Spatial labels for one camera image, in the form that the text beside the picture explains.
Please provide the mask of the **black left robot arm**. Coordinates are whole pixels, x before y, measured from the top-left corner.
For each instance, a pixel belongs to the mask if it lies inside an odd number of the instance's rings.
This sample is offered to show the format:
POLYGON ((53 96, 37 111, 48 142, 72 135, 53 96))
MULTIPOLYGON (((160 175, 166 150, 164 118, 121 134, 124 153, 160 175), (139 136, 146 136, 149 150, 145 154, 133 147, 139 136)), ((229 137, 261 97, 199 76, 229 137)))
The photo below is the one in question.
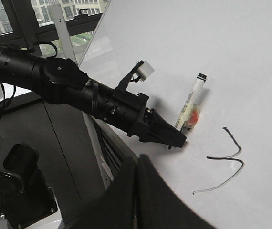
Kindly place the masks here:
POLYGON ((82 72, 70 59, 41 58, 26 50, 0 47, 0 82, 31 90, 50 104, 68 104, 124 132, 140 142, 182 147, 186 136, 147 108, 148 96, 127 91, 130 82, 146 79, 136 66, 110 88, 82 72))

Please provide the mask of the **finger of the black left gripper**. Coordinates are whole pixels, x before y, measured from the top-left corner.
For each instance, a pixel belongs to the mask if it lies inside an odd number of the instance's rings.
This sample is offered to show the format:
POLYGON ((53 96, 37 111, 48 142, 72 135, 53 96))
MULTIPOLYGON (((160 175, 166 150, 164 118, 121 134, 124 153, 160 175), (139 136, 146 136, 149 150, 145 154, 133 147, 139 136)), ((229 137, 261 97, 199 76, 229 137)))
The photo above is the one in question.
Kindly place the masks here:
POLYGON ((147 130, 144 131, 139 141, 183 147, 187 139, 186 136, 167 123, 157 111, 145 111, 143 122, 146 124, 147 130))

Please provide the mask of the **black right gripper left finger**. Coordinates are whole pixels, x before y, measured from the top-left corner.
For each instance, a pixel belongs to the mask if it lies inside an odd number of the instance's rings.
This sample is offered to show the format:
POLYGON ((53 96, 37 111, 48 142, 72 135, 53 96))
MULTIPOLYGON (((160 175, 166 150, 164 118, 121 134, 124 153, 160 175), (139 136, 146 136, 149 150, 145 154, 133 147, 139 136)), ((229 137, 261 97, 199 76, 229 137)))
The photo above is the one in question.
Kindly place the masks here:
POLYGON ((127 157, 104 194, 82 209, 72 229, 132 229, 136 162, 127 157))

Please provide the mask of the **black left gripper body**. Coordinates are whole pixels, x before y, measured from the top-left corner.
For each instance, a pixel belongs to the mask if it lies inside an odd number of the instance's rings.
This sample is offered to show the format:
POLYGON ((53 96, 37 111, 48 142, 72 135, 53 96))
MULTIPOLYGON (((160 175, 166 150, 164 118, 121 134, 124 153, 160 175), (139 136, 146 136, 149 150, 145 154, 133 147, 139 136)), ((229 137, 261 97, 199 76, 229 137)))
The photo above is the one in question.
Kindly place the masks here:
POLYGON ((108 91, 107 123, 128 136, 136 135, 143 141, 149 139, 149 125, 143 121, 148 99, 143 93, 135 95, 128 91, 108 91))

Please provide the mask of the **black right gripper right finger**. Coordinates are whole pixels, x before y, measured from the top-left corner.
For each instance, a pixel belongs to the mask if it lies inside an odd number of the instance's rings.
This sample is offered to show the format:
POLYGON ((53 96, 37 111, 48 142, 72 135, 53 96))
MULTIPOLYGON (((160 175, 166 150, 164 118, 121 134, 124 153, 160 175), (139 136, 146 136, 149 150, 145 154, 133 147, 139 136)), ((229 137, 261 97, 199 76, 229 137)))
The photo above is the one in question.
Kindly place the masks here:
POLYGON ((136 166, 139 229, 213 229, 170 189, 147 155, 136 166))

